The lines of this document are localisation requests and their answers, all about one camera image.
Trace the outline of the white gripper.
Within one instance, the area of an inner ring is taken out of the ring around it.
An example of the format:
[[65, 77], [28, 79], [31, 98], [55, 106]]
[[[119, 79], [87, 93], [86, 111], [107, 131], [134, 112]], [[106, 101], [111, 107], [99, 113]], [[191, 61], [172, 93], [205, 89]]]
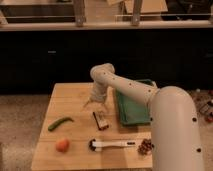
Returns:
[[91, 90], [90, 99], [84, 103], [83, 108], [86, 107], [88, 104], [92, 103], [92, 101], [95, 101], [95, 102], [103, 103], [102, 106], [104, 110], [108, 112], [108, 107], [104, 103], [107, 98], [107, 89], [108, 87], [103, 84], [94, 83], [93, 88]]

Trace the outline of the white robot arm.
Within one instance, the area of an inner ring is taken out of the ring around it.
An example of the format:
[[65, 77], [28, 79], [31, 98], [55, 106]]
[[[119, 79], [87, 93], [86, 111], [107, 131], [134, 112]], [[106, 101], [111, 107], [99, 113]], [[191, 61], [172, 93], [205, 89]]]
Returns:
[[90, 101], [104, 103], [111, 86], [148, 108], [153, 171], [205, 171], [196, 106], [184, 89], [157, 88], [118, 76], [111, 63], [93, 66], [90, 77]]

